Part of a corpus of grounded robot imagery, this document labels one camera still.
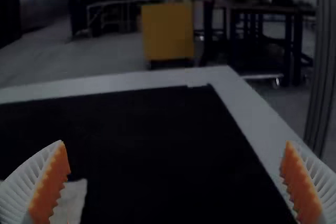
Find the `black table surface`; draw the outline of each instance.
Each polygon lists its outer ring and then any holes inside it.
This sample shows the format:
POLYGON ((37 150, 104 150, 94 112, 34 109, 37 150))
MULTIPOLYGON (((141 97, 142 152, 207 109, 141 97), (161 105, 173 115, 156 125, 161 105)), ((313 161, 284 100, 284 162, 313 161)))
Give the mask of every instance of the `black table surface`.
POLYGON ((0 178, 63 140, 81 223, 296 223, 211 86, 0 106, 0 178))

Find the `gray floor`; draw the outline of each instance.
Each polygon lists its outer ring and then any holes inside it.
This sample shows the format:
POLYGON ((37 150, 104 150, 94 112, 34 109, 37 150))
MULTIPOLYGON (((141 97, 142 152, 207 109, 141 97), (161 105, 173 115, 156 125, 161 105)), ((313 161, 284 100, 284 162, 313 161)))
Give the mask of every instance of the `gray floor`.
MULTIPOLYGON (((273 37, 281 37, 284 32, 284 28, 277 24, 265 28, 265 33, 273 37)), ((312 32, 304 33, 303 50, 313 56, 312 32)), ((143 70, 146 70, 146 61, 140 33, 108 34, 100 38, 70 41, 69 21, 66 18, 45 29, 26 34, 21 40, 0 50, 0 88, 143 70)), ((274 90, 267 82, 250 84, 303 137, 309 87, 274 90)), ((334 170, 335 152, 336 141, 328 141, 324 160, 334 170)))
POLYGON ((0 88, 145 70, 141 34, 70 41, 68 19, 0 50, 0 88))

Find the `wheel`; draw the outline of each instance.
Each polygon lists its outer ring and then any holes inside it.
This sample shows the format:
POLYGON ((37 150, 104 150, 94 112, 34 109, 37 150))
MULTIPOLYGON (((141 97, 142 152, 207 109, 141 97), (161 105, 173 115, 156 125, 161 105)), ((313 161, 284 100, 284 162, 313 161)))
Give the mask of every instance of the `wheel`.
POLYGON ((154 64, 153 62, 150 60, 147 62, 147 70, 151 71, 151 70, 154 70, 154 64))
POLYGON ((272 80, 272 87, 274 89, 279 89, 280 88, 280 79, 276 78, 274 80, 272 80))
POLYGON ((309 87, 311 84, 311 77, 308 74, 305 74, 303 76, 303 81, 305 82, 305 85, 309 87))

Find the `yellow box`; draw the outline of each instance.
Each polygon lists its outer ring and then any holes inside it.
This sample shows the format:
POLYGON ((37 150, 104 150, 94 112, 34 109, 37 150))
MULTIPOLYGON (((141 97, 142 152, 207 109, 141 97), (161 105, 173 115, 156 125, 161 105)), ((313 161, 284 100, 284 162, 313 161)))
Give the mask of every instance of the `yellow box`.
POLYGON ((142 6, 142 34, 147 60, 194 58, 192 3, 142 6))

